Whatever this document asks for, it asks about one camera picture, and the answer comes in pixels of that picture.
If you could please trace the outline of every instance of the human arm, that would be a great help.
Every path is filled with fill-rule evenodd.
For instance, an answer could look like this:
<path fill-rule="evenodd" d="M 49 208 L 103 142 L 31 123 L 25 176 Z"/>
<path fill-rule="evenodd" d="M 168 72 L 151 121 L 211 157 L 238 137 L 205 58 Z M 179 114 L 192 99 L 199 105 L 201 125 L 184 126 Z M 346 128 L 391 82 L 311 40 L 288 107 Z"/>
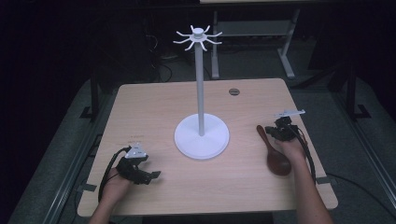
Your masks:
<path fill-rule="evenodd" d="M 107 224 L 111 213 L 123 196 L 127 193 L 131 182 L 118 175 L 116 168 L 111 168 L 103 188 L 103 196 L 90 219 L 90 224 Z"/>
<path fill-rule="evenodd" d="M 285 142 L 276 140 L 276 143 L 283 148 L 294 172 L 298 223 L 332 223 L 332 217 L 312 180 L 303 147 L 298 139 Z"/>

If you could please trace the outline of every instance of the white mug tree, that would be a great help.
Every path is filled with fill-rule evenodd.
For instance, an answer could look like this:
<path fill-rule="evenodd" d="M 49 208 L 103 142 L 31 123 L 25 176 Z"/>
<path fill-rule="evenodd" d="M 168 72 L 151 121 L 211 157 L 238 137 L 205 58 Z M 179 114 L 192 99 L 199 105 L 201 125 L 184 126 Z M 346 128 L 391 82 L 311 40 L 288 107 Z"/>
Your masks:
<path fill-rule="evenodd" d="M 212 44 L 221 44 L 213 42 L 208 37 L 221 35 L 206 35 L 209 30 L 202 28 L 193 28 L 192 34 L 178 35 L 186 36 L 183 41 L 174 41 L 176 44 L 182 44 L 191 41 L 191 44 L 185 50 L 189 50 L 194 45 L 195 49 L 195 72 L 197 82 L 198 114 L 190 115 L 184 118 L 176 127 L 175 142 L 177 148 L 186 156 L 196 160 L 206 160 L 218 156 L 228 145 L 230 132 L 227 125 L 218 117 L 206 114 L 204 112 L 204 63 L 203 50 L 206 51 L 204 41 Z"/>

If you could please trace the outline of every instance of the wooden table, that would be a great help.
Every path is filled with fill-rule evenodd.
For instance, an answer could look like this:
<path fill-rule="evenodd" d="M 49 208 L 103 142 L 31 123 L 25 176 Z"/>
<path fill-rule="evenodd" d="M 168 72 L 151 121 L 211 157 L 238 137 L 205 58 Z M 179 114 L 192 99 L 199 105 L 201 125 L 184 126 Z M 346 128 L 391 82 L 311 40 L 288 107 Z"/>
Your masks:
<path fill-rule="evenodd" d="M 232 96 L 229 93 L 232 88 L 240 90 L 240 94 Z M 275 126 L 274 114 L 284 109 L 296 109 L 296 106 L 282 79 L 206 81 L 205 112 L 227 124 L 230 142 L 216 158 L 196 161 L 184 156 L 174 141 L 176 126 L 197 113 L 196 83 L 124 85 L 120 87 L 87 183 L 99 186 L 113 154 L 138 141 L 149 155 L 148 161 L 139 167 L 147 172 L 162 173 L 148 186 L 132 185 L 115 209 L 115 215 L 294 209 L 292 175 L 277 176 L 268 170 L 267 149 L 256 131 L 258 124 Z M 300 116 L 291 119 L 305 133 L 317 177 L 325 176 Z M 317 187 L 326 206 L 336 207 L 332 186 Z M 78 207 L 80 216 L 92 215 L 98 190 L 84 191 Z"/>

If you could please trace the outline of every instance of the round white base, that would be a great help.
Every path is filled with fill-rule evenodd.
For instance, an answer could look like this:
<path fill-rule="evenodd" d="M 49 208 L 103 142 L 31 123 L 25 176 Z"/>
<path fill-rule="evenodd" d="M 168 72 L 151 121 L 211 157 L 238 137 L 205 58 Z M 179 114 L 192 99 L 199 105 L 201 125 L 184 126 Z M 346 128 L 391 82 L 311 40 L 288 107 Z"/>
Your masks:
<path fill-rule="evenodd" d="M 205 134 L 199 135 L 198 114 L 183 119 L 176 127 L 175 142 L 186 156 L 206 160 L 218 156 L 228 145 L 230 132 L 218 117 L 204 114 Z"/>

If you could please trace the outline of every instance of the brown spoon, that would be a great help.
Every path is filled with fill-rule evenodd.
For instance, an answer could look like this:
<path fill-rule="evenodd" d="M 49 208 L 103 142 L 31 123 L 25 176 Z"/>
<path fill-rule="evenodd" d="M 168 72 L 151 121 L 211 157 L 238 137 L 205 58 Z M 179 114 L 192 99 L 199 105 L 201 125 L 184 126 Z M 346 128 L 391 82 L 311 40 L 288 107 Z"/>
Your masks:
<path fill-rule="evenodd" d="M 264 140 L 265 145 L 267 145 L 267 165 L 270 171 L 275 175 L 288 175 L 291 171 L 289 159 L 271 146 L 268 141 L 267 134 L 261 125 L 257 126 L 257 132 L 259 132 L 259 135 L 262 137 L 262 140 Z"/>

